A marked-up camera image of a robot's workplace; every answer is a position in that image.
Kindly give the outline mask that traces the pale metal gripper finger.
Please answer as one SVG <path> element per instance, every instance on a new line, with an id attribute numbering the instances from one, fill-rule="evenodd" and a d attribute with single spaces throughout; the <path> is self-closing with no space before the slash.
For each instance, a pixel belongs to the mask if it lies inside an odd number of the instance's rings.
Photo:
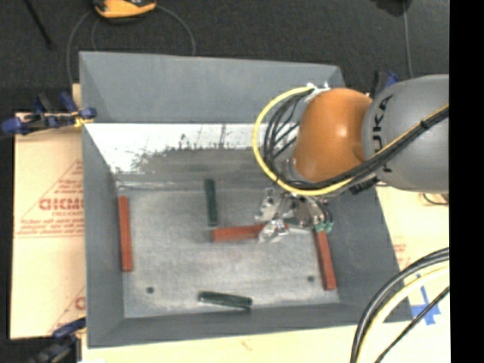
<path id="1" fill-rule="evenodd" d="M 266 188 L 264 197 L 259 205 L 259 211 L 255 214 L 257 222 L 267 222 L 272 220 L 277 212 L 279 196 L 274 188 Z"/>
<path id="2" fill-rule="evenodd" d="M 263 225 L 258 234 L 259 243 L 277 242 L 290 232 L 287 225 L 280 219 L 271 220 Z"/>

